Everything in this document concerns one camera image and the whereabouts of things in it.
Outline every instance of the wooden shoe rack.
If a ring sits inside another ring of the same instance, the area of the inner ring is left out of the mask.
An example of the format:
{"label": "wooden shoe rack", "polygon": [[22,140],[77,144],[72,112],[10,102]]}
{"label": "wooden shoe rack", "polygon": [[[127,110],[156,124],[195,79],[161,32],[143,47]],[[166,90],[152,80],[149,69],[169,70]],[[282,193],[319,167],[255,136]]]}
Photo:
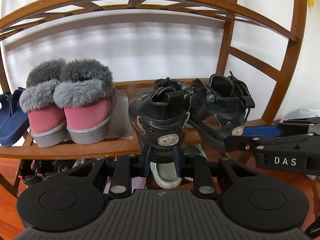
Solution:
{"label": "wooden shoe rack", "polygon": [[[290,31],[263,15],[237,4],[237,0],[167,0],[172,1],[172,4],[166,6],[148,4],[147,0],[129,0],[127,4],[99,6],[94,3],[95,1],[99,0],[38,0],[28,4],[0,19],[0,41],[45,22],[94,11],[123,9],[167,10],[222,20],[225,22],[225,25],[216,73],[224,74],[228,55],[232,55],[275,80],[276,85],[262,119],[253,122],[255,124],[270,124],[274,120],[297,64],[306,22],[307,0],[294,0]],[[48,12],[67,5],[76,5],[81,7],[81,9],[68,12]],[[209,10],[196,9],[199,7],[206,7]],[[19,24],[22,20],[33,18],[40,19],[30,23]],[[235,21],[267,28],[288,39],[281,70],[277,70],[260,59],[231,46]],[[191,84],[192,79],[182,79],[182,81]],[[115,85],[118,90],[127,90],[128,100],[130,101],[136,96],[136,88],[153,87],[153,82],[153,80],[118,82]],[[2,61],[0,61],[0,84],[3,91],[10,90]],[[186,130],[187,145],[200,142],[201,139],[194,129]],[[0,147],[0,157],[19,159],[76,159],[100,156],[111,157],[126,155],[128,153],[139,153],[135,133],[133,133],[133,139],[108,139],[92,145],[64,143],[49,148],[39,148],[33,143],[33,138],[29,133],[25,134],[25,142],[21,147]],[[247,155],[242,155],[241,158],[245,162]],[[15,195],[19,179],[16,179],[12,186],[0,175],[0,183]]]}

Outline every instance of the wooden floor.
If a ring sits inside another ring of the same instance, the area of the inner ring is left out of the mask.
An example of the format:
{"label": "wooden floor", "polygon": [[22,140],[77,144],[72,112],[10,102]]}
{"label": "wooden floor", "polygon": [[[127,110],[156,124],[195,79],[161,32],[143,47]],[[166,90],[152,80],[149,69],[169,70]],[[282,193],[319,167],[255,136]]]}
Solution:
{"label": "wooden floor", "polygon": [[[206,145],[203,145],[203,148],[207,153],[209,161],[217,161],[219,159],[220,154],[212,151]],[[231,153],[230,155],[236,158],[239,153]],[[13,181],[17,163],[18,160],[15,159],[0,158],[0,173],[5,176],[10,182]],[[251,158],[247,165],[254,168],[254,158]],[[310,203],[308,216],[301,228],[302,230],[305,230],[308,225],[311,224],[315,219],[313,214],[312,181],[303,175],[277,171],[265,171],[260,169],[257,170],[267,173],[282,181],[285,181],[299,188],[302,192],[305,193]],[[25,185],[23,183],[20,183],[19,190],[24,189]],[[15,238],[15,236],[17,236],[21,231],[23,231],[23,225],[18,217],[15,205],[16,199],[0,186],[0,237],[2,237],[4,240],[11,240]]]}

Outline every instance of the black shoe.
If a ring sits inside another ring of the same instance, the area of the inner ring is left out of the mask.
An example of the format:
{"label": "black shoe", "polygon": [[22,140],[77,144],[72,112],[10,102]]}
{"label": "black shoe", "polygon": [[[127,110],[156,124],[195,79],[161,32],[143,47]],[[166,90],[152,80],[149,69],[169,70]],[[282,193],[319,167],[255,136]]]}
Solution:
{"label": "black shoe", "polygon": [[142,150],[152,146],[151,161],[172,163],[173,146],[185,151],[184,127],[189,119],[192,91],[173,79],[158,79],[153,92],[136,97],[129,104],[129,119]]}
{"label": "black shoe", "polygon": [[225,152],[224,139],[229,135],[242,135],[250,109],[255,107],[248,87],[231,73],[229,77],[214,74],[209,84],[195,79],[191,89],[188,123],[212,149]]}

